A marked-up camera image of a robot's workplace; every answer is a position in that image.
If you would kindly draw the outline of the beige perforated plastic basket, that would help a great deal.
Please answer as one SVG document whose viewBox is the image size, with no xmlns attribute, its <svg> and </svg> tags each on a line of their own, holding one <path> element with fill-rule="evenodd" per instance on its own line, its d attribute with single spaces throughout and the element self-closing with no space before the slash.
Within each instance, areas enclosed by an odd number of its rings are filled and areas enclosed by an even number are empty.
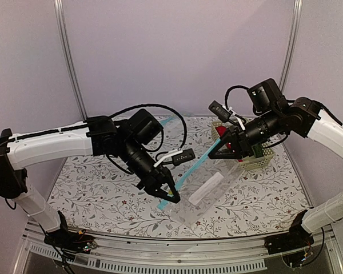
<svg viewBox="0 0 343 274">
<path fill-rule="evenodd" d="M 224 126 L 220 121 L 212 121 L 211 123 L 211 136 L 214 141 L 220 138 L 220 134 L 217 130 L 218 127 Z M 258 168 L 267 167 L 272 158 L 275 156 L 275 152 L 271 148 L 265 148 L 262 146 L 263 155 L 261 157 L 249 156 L 243 159 L 221 159 L 230 168 L 237 166 L 244 171 L 251 171 Z"/>
</svg>

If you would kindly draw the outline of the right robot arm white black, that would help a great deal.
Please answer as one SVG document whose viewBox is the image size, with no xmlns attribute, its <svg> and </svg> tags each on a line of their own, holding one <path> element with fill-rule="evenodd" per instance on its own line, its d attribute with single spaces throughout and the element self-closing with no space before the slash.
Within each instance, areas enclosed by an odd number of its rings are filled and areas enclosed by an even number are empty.
<svg viewBox="0 0 343 274">
<path fill-rule="evenodd" d="M 322 103 L 306 97 L 287 100 L 274 79 L 269 78 L 247 93 L 256 118 L 232 124 L 209 152 L 210 159 L 242 159 L 253 155 L 253 146 L 276 134 L 291 132 L 308 138 L 343 159 L 343 122 Z M 296 249 L 316 230 L 343 219 L 343 191 L 325 203 L 300 212 L 284 237 L 284 244 Z"/>
</svg>

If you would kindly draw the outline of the floral patterned tablecloth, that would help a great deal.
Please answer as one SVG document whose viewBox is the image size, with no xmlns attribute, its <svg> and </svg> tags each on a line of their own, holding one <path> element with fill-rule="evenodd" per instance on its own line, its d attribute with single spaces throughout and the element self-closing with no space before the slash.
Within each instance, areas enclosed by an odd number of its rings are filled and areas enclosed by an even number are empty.
<svg viewBox="0 0 343 274">
<path fill-rule="evenodd" d="M 245 171 L 205 213 L 184 225 L 158 208 L 106 157 L 73 157 L 64 164 L 49 196 L 69 226 L 91 231 L 158 238 L 218 238 L 280 232 L 310 207 L 283 146 L 266 167 Z"/>
</svg>

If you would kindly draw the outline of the red toy apple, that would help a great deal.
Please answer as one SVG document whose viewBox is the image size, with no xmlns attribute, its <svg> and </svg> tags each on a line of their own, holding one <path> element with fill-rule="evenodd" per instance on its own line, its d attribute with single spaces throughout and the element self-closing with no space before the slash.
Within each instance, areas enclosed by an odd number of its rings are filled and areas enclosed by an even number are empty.
<svg viewBox="0 0 343 274">
<path fill-rule="evenodd" d="M 225 126 L 217 126 L 215 129 L 220 139 L 222 139 L 228 131 L 228 129 Z"/>
</svg>

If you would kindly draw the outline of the right aluminium frame post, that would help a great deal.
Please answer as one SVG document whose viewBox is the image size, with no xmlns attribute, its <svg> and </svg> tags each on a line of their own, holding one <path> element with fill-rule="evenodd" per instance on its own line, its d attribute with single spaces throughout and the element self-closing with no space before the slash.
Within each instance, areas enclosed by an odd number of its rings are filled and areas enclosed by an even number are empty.
<svg viewBox="0 0 343 274">
<path fill-rule="evenodd" d="M 284 58 L 284 64 L 281 71 L 279 88 L 284 92 L 289 78 L 289 72 L 292 65 L 298 32 L 300 28 L 301 14 L 302 14 L 303 0 L 295 0 L 293 6 L 292 21 L 289 31 L 288 45 Z"/>
</svg>

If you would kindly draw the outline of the clear zip bag blue zipper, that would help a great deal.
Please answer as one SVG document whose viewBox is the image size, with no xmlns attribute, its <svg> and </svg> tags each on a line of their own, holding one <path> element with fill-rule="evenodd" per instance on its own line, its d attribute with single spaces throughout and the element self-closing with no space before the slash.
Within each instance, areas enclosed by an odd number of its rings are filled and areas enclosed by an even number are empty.
<svg viewBox="0 0 343 274">
<path fill-rule="evenodd" d="M 181 200 L 161 201 L 157 208 L 173 220 L 190 227 L 214 205 L 243 173 L 230 168 L 220 159 L 210 159 L 209 152 L 217 141 L 176 182 Z"/>
</svg>

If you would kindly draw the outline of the dark green toy cucumber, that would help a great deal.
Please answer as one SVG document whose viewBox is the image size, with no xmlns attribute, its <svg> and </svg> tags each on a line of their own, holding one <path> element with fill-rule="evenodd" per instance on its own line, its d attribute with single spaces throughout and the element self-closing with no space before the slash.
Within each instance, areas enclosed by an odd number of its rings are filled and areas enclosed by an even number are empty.
<svg viewBox="0 0 343 274">
<path fill-rule="evenodd" d="M 255 158 L 260 158 L 264 156 L 264 149 L 262 148 L 262 145 L 257 144 L 253 146 L 252 150 Z"/>
</svg>

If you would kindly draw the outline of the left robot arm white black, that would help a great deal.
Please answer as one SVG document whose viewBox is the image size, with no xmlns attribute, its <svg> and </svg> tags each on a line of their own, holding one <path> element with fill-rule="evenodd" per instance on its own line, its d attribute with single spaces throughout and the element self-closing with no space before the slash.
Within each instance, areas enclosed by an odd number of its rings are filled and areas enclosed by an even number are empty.
<svg viewBox="0 0 343 274">
<path fill-rule="evenodd" d="M 150 104 L 133 106 L 133 116 L 118 120 L 116 114 L 95 116 L 70 126 L 28 134 L 5 129 L 0 135 L 0 197 L 10 199 L 36 220 L 62 248 L 70 247 L 73 234 L 66 219 L 55 211 L 27 181 L 27 168 L 38 163 L 72 156 L 119 158 L 125 172 L 139 178 L 138 189 L 148 195 L 178 203 L 180 195 L 163 161 L 154 160 L 146 149 L 163 133 L 148 112 Z"/>
</svg>

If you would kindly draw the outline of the aluminium front rail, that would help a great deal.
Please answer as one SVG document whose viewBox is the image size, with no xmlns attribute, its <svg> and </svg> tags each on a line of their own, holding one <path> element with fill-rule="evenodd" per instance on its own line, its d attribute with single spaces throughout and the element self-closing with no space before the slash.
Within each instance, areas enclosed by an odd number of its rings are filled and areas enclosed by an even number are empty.
<svg viewBox="0 0 343 274">
<path fill-rule="evenodd" d="M 331 228 L 314 235 L 309 256 L 301 249 L 269 254 L 264 236 L 158 239 L 92 232 L 97 247 L 69 261 L 70 273 L 343 273 Z"/>
</svg>

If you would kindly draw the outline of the aluminium frame post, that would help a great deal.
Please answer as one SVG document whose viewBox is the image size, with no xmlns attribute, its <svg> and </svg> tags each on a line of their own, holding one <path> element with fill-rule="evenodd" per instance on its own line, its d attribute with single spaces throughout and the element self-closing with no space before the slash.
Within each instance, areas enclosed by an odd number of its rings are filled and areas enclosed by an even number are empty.
<svg viewBox="0 0 343 274">
<path fill-rule="evenodd" d="M 54 0 L 53 2 L 54 2 L 55 16 L 57 19 L 59 38 L 60 38 L 60 42 L 62 46 L 63 56 L 65 59 L 65 65 L 66 65 L 67 72 L 69 75 L 70 84 L 72 87 L 72 91 L 74 93 L 75 102 L 77 104 L 82 120 L 86 120 L 88 118 L 88 114 L 87 114 L 85 103 L 84 103 L 83 96 L 81 93 L 73 57 L 71 54 L 69 36 L 67 33 L 67 28 L 66 28 L 66 19 L 65 19 L 65 10 L 63 7 L 63 1 Z"/>
<path fill-rule="evenodd" d="M 298 32 L 300 28 L 301 14 L 302 14 L 303 0 L 295 0 L 293 6 L 292 21 L 289 31 L 288 45 L 284 58 L 284 64 L 281 71 L 279 88 L 284 92 L 289 78 L 289 72 L 292 65 Z"/>
</svg>

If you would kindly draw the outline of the left aluminium frame post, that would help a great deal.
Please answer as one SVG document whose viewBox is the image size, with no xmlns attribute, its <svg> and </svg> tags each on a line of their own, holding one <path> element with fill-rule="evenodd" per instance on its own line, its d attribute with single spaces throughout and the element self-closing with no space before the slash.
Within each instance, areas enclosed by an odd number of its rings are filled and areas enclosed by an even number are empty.
<svg viewBox="0 0 343 274">
<path fill-rule="evenodd" d="M 66 28 L 66 19 L 65 19 L 65 10 L 63 7 L 63 1 L 54 0 L 53 2 L 54 2 L 55 16 L 57 19 L 59 38 L 60 38 L 60 42 L 62 46 L 63 56 L 65 59 L 65 65 L 66 65 L 67 72 L 69 75 L 70 84 L 72 87 L 72 91 L 74 93 L 75 102 L 77 104 L 82 120 L 86 120 L 88 118 L 88 114 L 87 114 L 85 103 L 84 103 L 83 96 L 81 93 L 73 57 L 71 54 L 69 36 L 67 33 L 67 28 Z"/>
</svg>

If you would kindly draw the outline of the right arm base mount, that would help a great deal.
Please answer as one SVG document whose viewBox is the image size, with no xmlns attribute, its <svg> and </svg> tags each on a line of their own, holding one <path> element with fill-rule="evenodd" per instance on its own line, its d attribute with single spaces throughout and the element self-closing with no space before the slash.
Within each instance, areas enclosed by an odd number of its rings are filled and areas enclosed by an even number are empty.
<svg viewBox="0 0 343 274">
<path fill-rule="evenodd" d="M 288 232 L 268 236 L 264 239 L 264 246 L 268 250 L 268 254 L 287 252 L 306 246 L 311 248 L 314 243 L 312 233 L 302 227 L 302 220 L 307 211 L 300 212 L 294 218 Z M 308 253 L 305 251 L 299 252 L 297 255 L 285 255 L 283 261 L 288 267 L 297 268 L 303 266 L 307 255 Z"/>
</svg>

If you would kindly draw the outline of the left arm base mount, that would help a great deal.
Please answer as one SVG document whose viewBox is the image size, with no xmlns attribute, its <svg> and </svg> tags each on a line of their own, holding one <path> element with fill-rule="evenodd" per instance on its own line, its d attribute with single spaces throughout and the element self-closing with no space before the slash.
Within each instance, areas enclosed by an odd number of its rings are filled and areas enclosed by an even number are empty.
<svg viewBox="0 0 343 274">
<path fill-rule="evenodd" d="M 53 232 L 46 232 L 44 239 L 46 244 L 72 253 L 90 253 L 92 249 L 97 247 L 95 238 L 88 235 L 85 229 L 78 232 L 69 231 L 64 215 L 60 211 L 58 214 L 59 228 Z"/>
</svg>

